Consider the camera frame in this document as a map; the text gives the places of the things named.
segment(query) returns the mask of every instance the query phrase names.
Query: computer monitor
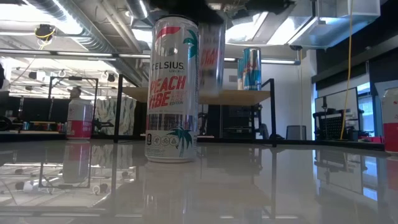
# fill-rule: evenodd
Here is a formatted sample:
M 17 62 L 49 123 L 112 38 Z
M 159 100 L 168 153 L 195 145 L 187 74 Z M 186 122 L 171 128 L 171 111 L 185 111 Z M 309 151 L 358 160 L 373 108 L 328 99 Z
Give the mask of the computer monitor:
M 51 99 L 46 98 L 24 98 L 22 107 L 23 121 L 48 121 Z
M 0 91 L 0 116 L 6 115 L 9 91 Z

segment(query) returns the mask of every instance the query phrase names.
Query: celsius logo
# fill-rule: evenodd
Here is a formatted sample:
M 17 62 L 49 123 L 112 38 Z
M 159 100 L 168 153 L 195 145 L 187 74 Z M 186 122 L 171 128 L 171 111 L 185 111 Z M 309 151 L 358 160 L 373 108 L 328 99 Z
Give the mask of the celsius logo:
M 164 46 L 173 46 L 175 37 L 171 34 L 177 33 L 181 27 L 164 27 L 156 35 L 155 51 L 160 56 L 175 55 L 178 50 L 174 47 L 166 48 Z

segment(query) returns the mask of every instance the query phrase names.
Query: desk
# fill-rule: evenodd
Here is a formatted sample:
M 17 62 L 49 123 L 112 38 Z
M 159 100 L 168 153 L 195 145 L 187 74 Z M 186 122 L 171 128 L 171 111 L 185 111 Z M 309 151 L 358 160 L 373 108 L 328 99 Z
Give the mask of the desk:
M 123 87 L 123 79 L 130 82 L 128 77 L 120 74 L 118 81 L 118 101 L 116 103 L 116 120 L 115 120 L 115 132 L 114 142 L 119 141 L 119 122 L 120 122 L 120 110 L 121 110 L 121 98 L 122 93 L 130 96 L 141 103 L 147 103 L 148 100 L 148 87 Z M 270 78 L 261 87 L 270 84 L 269 91 L 252 91 L 252 90 L 222 90 L 218 96 L 204 96 L 199 93 L 199 104 L 206 105 L 230 105 L 230 106 L 250 106 L 251 107 L 251 133 L 252 139 L 256 139 L 256 133 L 260 132 L 260 129 L 256 129 L 254 124 L 254 113 L 258 110 L 260 102 L 270 98 L 271 99 L 271 136 L 272 146 L 276 147 L 276 115 L 275 115 L 275 85 L 274 79 Z M 261 126 L 261 113 L 258 114 L 259 127 Z
M 147 103 L 148 87 L 124 87 L 123 93 L 141 103 Z M 270 91 L 223 90 L 218 96 L 203 96 L 199 94 L 199 104 L 253 106 L 270 97 Z

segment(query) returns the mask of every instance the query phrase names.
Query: pink can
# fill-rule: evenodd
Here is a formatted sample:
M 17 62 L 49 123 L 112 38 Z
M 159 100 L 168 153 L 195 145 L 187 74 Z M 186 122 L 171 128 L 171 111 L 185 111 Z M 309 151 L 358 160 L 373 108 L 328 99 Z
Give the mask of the pink can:
M 387 89 L 382 99 L 384 148 L 398 155 L 398 88 Z
M 90 100 L 73 99 L 69 103 L 67 138 L 89 139 L 93 124 L 93 105 Z

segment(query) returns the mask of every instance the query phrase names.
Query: silver can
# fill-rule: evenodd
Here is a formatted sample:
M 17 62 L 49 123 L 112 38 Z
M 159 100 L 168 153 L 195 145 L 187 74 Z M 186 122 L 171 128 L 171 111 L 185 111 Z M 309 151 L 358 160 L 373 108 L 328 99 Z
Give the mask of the silver can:
M 179 16 L 154 26 L 145 155 L 153 162 L 188 162 L 196 156 L 198 27 Z
M 200 93 L 218 95 L 223 87 L 225 26 L 199 25 L 200 36 Z

